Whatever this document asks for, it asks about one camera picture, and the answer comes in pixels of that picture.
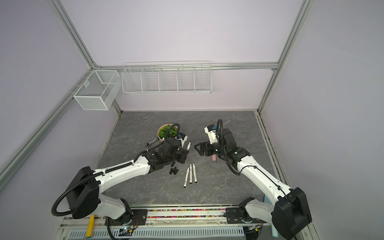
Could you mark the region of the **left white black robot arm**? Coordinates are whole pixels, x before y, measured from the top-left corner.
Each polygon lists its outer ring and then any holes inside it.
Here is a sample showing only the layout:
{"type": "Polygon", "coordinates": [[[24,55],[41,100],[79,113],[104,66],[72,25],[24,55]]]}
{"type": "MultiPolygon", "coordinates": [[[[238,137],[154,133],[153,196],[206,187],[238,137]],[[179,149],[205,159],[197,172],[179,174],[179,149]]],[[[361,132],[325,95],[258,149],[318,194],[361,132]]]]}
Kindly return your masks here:
{"type": "Polygon", "coordinates": [[[100,215],[127,225],[135,216],[128,202],[105,196],[104,192],[134,177],[161,170],[171,163],[185,163],[190,147],[187,140],[170,138],[139,152],[133,160],[125,163],[96,170],[82,168],[54,202],[51,213],[55,217],[71,215],[74,219],[100,215]]]}

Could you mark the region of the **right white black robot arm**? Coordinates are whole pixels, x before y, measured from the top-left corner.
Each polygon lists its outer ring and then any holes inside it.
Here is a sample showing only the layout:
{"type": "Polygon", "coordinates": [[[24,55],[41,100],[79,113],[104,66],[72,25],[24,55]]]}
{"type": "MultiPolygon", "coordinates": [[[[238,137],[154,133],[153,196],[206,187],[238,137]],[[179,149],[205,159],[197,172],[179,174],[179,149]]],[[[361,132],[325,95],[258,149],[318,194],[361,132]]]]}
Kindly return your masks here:
{"type": "Polygon", "coordinates": [[[296,235],[312,222],[306,194],[300,188],[291,188],[265,170],[244,148],[237,146],[229,129],[218,126],[205,127],[209,141],[195,145],[201,156],[215,155],[226,162],[235,175],[245,175],[270,200],[265,204],[248,198],[241,202],[243,219],[259,219],[275,226],[286,240],[296,235]]]}

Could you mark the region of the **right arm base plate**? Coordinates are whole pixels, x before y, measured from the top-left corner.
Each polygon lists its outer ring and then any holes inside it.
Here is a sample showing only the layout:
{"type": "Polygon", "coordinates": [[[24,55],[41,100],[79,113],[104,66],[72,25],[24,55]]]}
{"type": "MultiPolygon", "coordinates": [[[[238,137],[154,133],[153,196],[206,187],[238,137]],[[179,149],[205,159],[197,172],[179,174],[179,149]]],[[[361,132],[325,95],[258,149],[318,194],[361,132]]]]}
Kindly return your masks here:
{"type": "Polygon", "coordinates": [[[264,221],[260,219],[252,219],[244,209],[240,207],[226,208],[224,217],[228,224],[260,224],[264,221]]]}

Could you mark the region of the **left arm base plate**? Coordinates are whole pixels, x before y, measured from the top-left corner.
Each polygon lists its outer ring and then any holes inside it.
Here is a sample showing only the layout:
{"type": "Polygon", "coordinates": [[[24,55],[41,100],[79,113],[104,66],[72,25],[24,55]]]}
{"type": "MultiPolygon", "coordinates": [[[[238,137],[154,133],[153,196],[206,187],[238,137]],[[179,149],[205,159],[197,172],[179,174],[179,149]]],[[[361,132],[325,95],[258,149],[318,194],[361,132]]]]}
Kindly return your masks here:
{"type": "Polygon", "coordinates": [[[110,226],[143,226],[146,224],[148,209],[133,209],[117,220],[109,220],[110,226]]]}

